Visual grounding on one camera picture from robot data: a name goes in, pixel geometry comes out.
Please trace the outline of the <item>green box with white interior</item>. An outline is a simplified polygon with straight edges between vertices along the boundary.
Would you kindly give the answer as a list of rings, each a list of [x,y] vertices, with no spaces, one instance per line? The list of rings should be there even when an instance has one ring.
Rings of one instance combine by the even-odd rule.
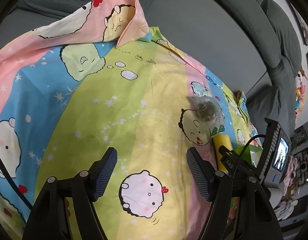
[[[263,149],[260,146],[249,145],[242,154],[241,162],[257,167]]]

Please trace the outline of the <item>yellow sponge block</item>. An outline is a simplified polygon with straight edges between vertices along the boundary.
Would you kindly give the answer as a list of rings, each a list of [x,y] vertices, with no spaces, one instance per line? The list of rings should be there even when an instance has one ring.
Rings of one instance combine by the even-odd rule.
[[[215,147],[215,153],[217,157],[217,166],[220,171],[223,171],[225,173],[228,173],[228,170],[222,163],[221,159],[223,157],[223,147],[225,147],[227,150],[232,150],[232,144],[230,141],[230,137],[227,134],[221,134],[218,133],[212,137],[213,144]]]

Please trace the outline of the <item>plush toys pile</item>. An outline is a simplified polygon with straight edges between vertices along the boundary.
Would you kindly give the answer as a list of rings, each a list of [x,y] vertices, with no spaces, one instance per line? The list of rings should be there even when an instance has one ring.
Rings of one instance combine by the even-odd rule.
[[[295,77],[295,85],[296,85],[296,89],[295,89],[295,115],[296,115],[296,121],[295,123],[297,123],[297,119],[298,116],[300,115],[300,113],[303,110],[303,106],[305,104],[305,91],[306,91],[306,86],[304,84],[304,80],[308,80],[304,69],[301,67],[298,74]]]

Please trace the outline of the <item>colourful cartoon bed sheet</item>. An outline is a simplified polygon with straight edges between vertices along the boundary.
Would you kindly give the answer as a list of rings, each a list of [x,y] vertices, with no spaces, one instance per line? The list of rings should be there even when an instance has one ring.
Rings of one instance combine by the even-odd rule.
[[[95,209],[109,239],[196,239],[210,204],[186,163],[216,163],[188,97],[210,96],[233,148],[257,130],[237,95],[149,27],[138,0],[92,0],[0,49],[0,158],[33,202],[109,147],[118,162]]]

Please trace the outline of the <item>upper framed ink painting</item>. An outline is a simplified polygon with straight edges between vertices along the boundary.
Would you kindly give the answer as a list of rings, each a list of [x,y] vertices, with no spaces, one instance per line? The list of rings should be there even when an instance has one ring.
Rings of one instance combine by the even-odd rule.
[[[292,12],[294,13],[294,16],[296,18],[296,22],[298,23],[301,37],[303,39],[303,43],[307,46],[308,45],[308,25],[305,23],[302,16],[299,14],[299,12],[296,10],[296,8],[291,5]]]

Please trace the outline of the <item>grey sofa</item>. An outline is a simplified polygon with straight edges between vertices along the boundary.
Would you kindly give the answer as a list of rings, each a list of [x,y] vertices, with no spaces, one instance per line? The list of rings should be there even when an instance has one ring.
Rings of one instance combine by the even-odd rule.
[[[48,25],[90,0],[16,0],[0,24],[0,49],[27,31]],[[185,51],[233,92],[243,91],[249,105],[261,100],[272,84],[263,53],[254,44],[241,18],[221,0],[139,0],[151,27]]]

